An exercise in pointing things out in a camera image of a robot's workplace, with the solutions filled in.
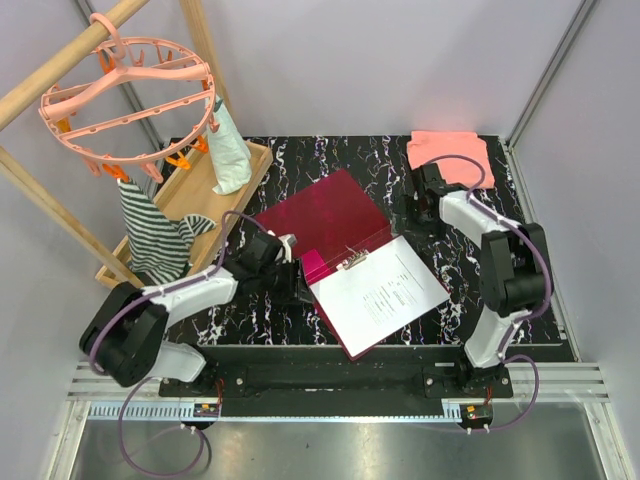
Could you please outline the white form paper sheet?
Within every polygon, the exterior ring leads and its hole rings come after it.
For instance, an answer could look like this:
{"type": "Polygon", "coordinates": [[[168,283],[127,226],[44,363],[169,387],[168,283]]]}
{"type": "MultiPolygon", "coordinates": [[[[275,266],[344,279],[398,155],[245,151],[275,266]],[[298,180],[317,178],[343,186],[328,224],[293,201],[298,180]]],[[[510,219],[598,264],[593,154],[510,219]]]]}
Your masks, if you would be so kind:
{"type": "Polygon", "coordinates": [[[403,236],[369,252],[349,270],[310,286],[351,360],[449,299],[449,293],[403,236]]]}

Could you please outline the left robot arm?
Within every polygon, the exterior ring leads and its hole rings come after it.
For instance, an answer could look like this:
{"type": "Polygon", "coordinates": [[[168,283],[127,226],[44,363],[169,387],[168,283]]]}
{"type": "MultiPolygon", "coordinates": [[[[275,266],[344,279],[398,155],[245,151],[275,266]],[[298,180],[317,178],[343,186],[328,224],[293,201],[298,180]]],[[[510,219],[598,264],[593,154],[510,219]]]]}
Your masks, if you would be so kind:
{"type": "Polygon", "coordinates": [[[196,396],[215,386],[216,372],[201,351],[164,339],[173,325],[209,307],[237,303],[253,294],[273,302],[310,303],[301,261],[293,256],[297,239],[258,232],[240,253],[198,274],[164,284],[114,287],[79,340],[81,352],[99,375],[121,387],[150,378],[180,381],[196,396]]]}

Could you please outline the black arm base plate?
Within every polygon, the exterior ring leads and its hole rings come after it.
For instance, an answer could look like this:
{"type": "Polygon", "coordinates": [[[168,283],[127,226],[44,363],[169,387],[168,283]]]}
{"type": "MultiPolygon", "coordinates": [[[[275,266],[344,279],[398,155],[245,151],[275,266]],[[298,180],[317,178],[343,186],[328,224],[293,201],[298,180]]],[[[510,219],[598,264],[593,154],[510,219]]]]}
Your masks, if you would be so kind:
{"type": "Polygon", "coordinates": [[[441,416],[444,401],[510,399],[506,368],[460,384],[462,350],[439,346],[377,346],[357,360],[338,346],[212,346],[193,384],[164,380],[168,398],[222,396],[230,420],[328,420],[362,417],[399,421],[441,416]]]}

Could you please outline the red plastic clip folder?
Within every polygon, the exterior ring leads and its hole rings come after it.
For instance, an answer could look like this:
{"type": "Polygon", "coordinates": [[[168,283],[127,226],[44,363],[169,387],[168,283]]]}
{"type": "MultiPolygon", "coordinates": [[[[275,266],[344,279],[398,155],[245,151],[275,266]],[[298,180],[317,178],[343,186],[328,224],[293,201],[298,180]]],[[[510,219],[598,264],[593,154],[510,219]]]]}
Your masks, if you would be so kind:
{"type": "MultiPolygon", "coordinates": [[[[268,208],[257,219],[278,235],[295,235],[293,255],[302,262],[309,289],[336,271],[337,264],[347,256],[348,247],[372,252],[402,236],[393,234],[389,219],[345,170],[268,208]]],[[[312,296],[319,316],[337,339],[313,293],[312,296]]]]}

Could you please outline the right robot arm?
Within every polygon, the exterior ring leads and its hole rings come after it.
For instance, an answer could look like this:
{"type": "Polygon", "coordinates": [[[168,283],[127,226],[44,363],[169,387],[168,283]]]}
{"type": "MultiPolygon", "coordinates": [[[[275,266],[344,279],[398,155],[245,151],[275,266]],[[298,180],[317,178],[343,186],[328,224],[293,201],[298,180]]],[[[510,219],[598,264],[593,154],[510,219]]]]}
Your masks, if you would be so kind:
{"type": "Polygon", "coordinates": [[[506,350],[523,322],[542,315],[553,293],[544,229],[537,223],[510,220],[480,202],[474,186],[449,184],[438,162],[463,155],[436,157],[411,173],[414,193],[394,205],[392,231],[440,240],[454,228],[480,248],[479,287],[483,309],[471,337],[453,367],[455,388],[466,396],[487,392],[498,383],[506,365],[506,350]]]}

